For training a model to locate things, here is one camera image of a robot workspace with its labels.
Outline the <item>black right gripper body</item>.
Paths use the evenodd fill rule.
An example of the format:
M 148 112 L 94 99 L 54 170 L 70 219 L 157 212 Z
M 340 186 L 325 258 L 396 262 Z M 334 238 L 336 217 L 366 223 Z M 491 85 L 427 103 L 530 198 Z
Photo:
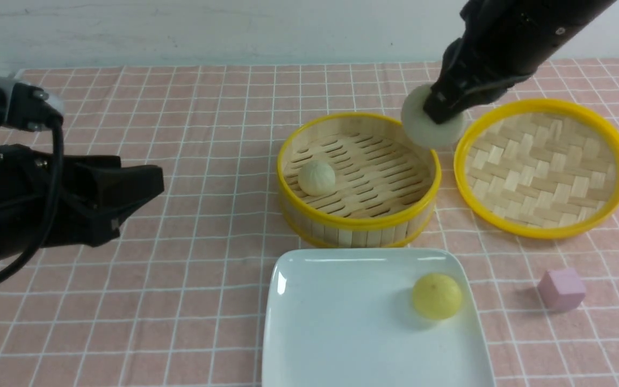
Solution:
M 469 1 L 461 11 L 462 37 L 444 53 L 444 73 L 455 82 L 504 82 L 533 75 L 563 40 L 546 1 Z

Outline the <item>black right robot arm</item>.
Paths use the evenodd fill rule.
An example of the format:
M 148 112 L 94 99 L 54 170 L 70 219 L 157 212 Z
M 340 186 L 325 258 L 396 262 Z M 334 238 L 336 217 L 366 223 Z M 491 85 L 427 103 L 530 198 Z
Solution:
M 445 49 L 441 73 L 423 103 L 437 124 L 499 100 L 528 80 L 612 1 L 469 1 L 461 37 Z

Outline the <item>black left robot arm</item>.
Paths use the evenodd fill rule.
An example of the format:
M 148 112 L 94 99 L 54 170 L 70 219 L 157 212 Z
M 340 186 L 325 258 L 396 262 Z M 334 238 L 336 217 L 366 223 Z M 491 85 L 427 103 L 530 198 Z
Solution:
M 61 102 L 36 85 L 0 76 L 0 128 L 36 132 L 62 122 Z M 0 260 L 21 253 L 45 215 L 54 164 L 49 153 L 0 146 Z M 123 167 L 119 156 L 64 156 L 60 196 L 43 248 L 98 247 L 164 192 L 157 165 Z

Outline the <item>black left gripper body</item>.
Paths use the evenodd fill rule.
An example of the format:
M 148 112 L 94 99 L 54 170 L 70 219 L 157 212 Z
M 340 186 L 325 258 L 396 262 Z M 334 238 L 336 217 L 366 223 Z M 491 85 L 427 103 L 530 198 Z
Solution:
M 22 252 L 37 234 L 44 217 L 52 164 L 49 153 L 20 144 L 0 146 L 0 260 Z M 118 168 L 121 159 L 100 155 L 64 157 L 61 195 L 43 248 L 72 245 L 70 201 L 85 201 L 76 195 L 76 169 L 81 165 Z

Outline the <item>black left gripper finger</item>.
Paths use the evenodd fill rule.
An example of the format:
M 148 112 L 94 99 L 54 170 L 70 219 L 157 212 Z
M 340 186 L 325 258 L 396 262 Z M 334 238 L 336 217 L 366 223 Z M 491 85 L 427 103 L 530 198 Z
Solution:
M 155 165 L 99 168 L 81 165 L 76 195 L 98 207 L 144 205 L 164 192 L 164 175 Z
M 115 199 L 107 202 L 70 201 L 70 243 L 99 247 L 120 236 L 120 228 L 148 199 Z

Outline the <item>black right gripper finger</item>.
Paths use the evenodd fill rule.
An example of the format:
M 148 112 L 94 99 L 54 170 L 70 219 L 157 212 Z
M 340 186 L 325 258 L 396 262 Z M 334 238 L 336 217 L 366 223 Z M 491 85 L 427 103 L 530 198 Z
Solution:
M 509 90 L 504 82 L 439 81 L 438 93 L 442 107 L 438 110 L 438 123 L 444 124 L 469 108 L 489 105 L 498 101 Z
M 450 121 L 458 115 L 458 88 L 450 75 L 440 76 L 423 103 L 423 111 L 432 121 Z

